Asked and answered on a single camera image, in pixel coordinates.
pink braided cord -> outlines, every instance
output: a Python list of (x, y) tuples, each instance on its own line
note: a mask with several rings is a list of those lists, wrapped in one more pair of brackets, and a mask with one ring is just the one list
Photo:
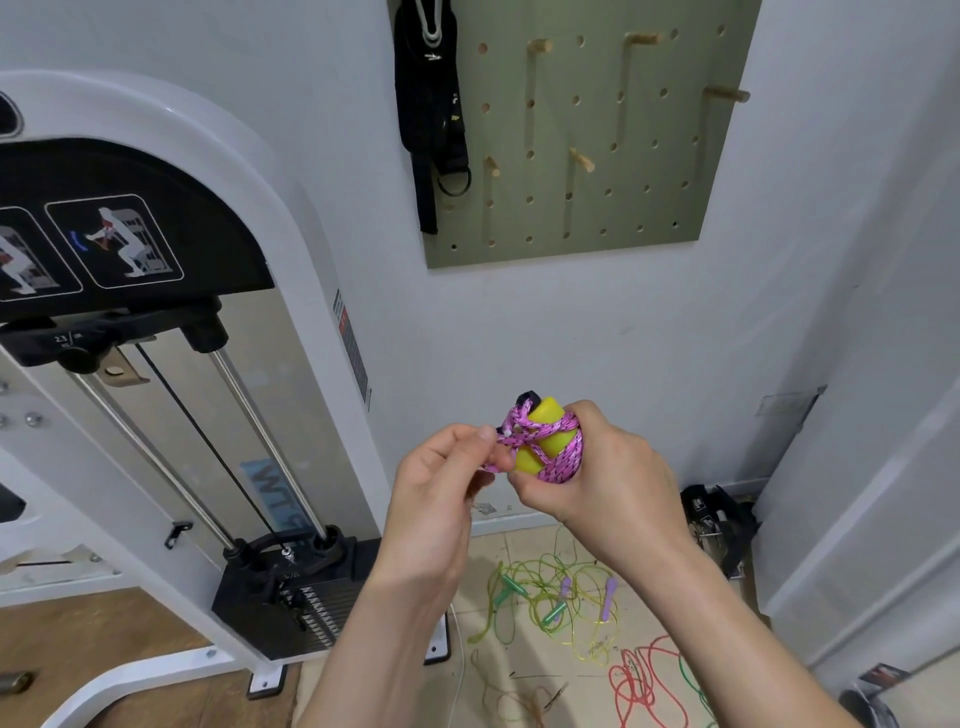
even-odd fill
[[(580, 468), (580, 459), (584, 453), (584, 438), (580, 433), (580, 421), (576, 415), (567, 412), (555, 423), (535, 423), (529, 415), (533, 407), (533, 400), (527, 399), (523, 404), (512, 407), (507, 413), (507, 419), (498, 430), (497, 442), (506, 445), (516, 457), (516, 452), (524, 445), (544, 463), (543, 470), (537, 478), (547, 483), (566, 483)], [(540, 447), (538, 440), (549, 437), (556, 432), (569, 432), (575, 429), (577, 434), (556, 458), (550, 459)], [(493, 465), (484, 466), (490, 473), (500, 471)]]

squat illustration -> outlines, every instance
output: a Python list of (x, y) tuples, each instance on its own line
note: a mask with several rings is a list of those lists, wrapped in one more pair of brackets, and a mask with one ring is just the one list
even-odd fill
[(135, 210), (100, 207), (98, 211), (103, 227), (85, 237), (105, 251), (109, 250), (110, 241), (120, 242), (121, 248), (117, 254), (130, 266), (130, 271), (125, 273), (125, 276), (139, 278), (152, 273), (168, 273), (171, 270)]
[(12, 292), (21, 296), (33, 296), (38, 289), (60, 287), (34, 260), (19, 233), (6, 225), (0, 225), (0, 270), (17, 284)]

yellow handle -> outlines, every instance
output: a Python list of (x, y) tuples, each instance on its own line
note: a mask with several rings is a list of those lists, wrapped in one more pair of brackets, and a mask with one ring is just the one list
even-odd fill
[[(566, 412), (556, 400), (552, 397), (544, 397), (537, 408), (530, 413), (529, 417), (535, 423), (549, 425), (561, 420), (564, 414), (566, 414)], [(537, 444), (540, 445), (547, 456), (552, 459), (563, 452), (564, 448), (569, 445), (576, 436), (577, 431), (575, 429), (571, 429), (568, 432), (555, 432), (552, 435), (544, 437), (542, 440), (538, 440)], [(526, 446), (516, 452), (516, 469), (519, 471), (536, 475), (543, 470), (544, 465), (545, 463)]]

wrist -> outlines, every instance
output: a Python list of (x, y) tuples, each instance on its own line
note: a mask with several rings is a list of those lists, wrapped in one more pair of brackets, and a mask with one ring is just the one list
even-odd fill
[(621, 575), (648, 602), (683, 593), (690, 585), (720, 573), (713, 560), (685, 534), (654, 545), (637, 539), (630, 551), (636, 556)]
[(357, 605), (384, 622), (402, 625), (405, 632), (429, 635), (434, 624), (425, 616), (428, 611), (424, 608), (425, 595), (423, 585), (416, 580), (393, 577), (374, 569), (357, 598)]

black hanging strap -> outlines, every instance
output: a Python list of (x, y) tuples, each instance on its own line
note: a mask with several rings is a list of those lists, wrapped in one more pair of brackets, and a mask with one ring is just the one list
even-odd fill
[(433, 166), (440, 176), (467, 174), (459, 197), (471, 182), (467, 133), (457, 78), (457, 20), (447, 0), (421, 0), (424, 15), (434, 16), (435, 2), (442, 3), (439, 45), (429, 47), (416, 0), (402, 0), (394, 23), (396, 111), (400, 139), (413, 160), (420, 230), (437, 234), (437, 208), (433, 191)]

